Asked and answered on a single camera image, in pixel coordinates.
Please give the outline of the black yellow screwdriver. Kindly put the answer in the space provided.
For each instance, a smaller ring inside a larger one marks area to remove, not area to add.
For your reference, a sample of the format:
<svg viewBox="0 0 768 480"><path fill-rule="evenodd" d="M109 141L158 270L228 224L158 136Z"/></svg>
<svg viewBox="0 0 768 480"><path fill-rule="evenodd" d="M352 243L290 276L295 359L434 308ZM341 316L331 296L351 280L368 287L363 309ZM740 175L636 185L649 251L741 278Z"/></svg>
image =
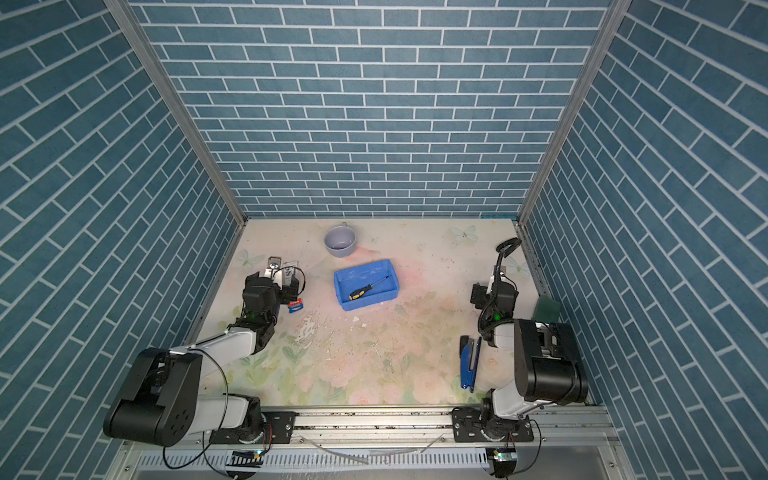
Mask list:
<svg viewBox="0 0 768 480"><path fill-rule="evenodd" d="M377 281L375 281L373 283L370 283L370 284L368 284L366 286L363 286L363 287L361 287L361 288L359 288L357 290L354 290L353 292L351 292L349 294L349 296L348 296L349 300L350 301L354 301L354 300L360 299L361 297L366 295L369 291L371 291L375 286L377 286L378 284L384 282L388 278L389 278L389 276L385 276L384 278L381 278L381 279L379 279L379 280L377 280Z"/></svg>

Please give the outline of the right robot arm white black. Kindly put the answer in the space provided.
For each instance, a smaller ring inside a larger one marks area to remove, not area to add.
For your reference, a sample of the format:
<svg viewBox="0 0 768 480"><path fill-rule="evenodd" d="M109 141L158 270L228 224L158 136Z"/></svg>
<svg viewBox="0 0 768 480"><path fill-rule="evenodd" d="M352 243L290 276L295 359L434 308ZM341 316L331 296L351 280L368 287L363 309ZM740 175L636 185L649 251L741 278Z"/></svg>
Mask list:
<svg viewBox="0 0 768 480"><path fill-rule="evenodd" d="M482 345L510 350L514 363L509 383L489 390L478 406L451 411L457 443L531 442L534 411L586 400L588 376L572 327L557 321L560 304L541 297L531 319L515 318L518 295L506 280L472 286L470 302L480 311L478 336L460 338L461 388L475 389Z"/></svg>

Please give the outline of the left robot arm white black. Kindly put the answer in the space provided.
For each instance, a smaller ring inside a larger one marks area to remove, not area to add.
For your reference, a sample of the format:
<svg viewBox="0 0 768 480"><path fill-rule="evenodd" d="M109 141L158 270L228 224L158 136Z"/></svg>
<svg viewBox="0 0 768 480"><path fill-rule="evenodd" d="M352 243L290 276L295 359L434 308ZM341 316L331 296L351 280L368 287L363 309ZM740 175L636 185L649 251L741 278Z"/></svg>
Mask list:
<svg viewBox="0 0 768 480"><path fill-rule="evenodd" d="M203 379L261 352L275 333L280 309L298 301L306 285L296 266L255 273L244 281L242 309L220 334L171 349L148 348L136 357L103 423L114 439L170 447L208 433L213 441L256 443L268 426L258 398L226 390L200 395Z"/></svg>

